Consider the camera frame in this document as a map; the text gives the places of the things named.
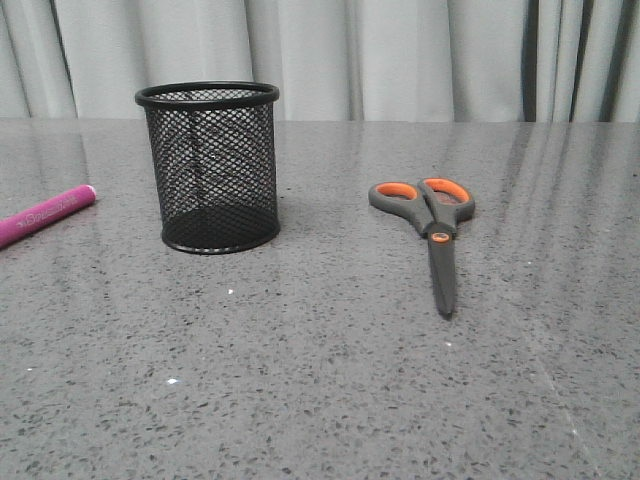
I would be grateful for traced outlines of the grey orange scissors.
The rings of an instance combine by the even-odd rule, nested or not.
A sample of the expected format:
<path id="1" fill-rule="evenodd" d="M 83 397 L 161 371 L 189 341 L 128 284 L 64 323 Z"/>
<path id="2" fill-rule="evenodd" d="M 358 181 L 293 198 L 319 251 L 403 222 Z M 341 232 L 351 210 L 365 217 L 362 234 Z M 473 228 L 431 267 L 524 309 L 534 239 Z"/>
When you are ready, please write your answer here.
<path id="1" fill-rule="evenodd" d="M 445 318 L 455 310 L 456 268 L 454 240 L 458 224 L 475 212 L 473 196 L 460 184 L 446 178 L 424 178 L 412 185 L 383 182 L 368 191 L 369 204 L 407 220 L 428 242 L 434 299 Z"/>

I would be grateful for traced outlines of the pink marker pen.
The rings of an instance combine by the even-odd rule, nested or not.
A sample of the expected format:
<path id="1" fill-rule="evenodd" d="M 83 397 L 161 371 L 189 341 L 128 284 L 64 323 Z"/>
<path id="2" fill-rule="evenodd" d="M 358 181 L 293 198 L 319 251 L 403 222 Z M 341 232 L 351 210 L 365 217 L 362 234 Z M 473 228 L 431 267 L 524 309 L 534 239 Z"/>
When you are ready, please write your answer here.
<path id="1" fill-rule="evenodd" d="M 91 185 L 79 185 L 1 221 L 1 248 L 92 205 L 97 198 Z"/>

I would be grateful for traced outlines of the black mesh pen holder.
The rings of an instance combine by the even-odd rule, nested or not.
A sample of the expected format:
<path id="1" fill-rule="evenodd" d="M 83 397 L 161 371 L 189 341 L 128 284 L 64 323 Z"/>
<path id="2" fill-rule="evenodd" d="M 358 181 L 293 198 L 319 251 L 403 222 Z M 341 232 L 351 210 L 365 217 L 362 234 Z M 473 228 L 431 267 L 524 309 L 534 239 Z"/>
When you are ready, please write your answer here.
<path id="1" fill-rule="evenodd" d="M 254 248 L 280 230 L 271 84 L 203 81 L 138 91 L 169 247 L 193 254 Z"/>

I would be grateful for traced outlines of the grey curtain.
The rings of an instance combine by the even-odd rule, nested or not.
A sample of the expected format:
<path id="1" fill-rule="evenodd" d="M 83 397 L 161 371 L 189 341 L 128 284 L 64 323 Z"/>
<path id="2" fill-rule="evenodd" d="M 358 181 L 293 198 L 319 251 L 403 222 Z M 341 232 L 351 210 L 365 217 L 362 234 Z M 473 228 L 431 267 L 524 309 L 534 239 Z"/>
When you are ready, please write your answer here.
<path id="1" fill-rule="evenodd" d="M 287 120 L 635 122 L 635 1 L 5 1 L 3 117 L 136 118 L 134 93 L 276 85 Z"/>

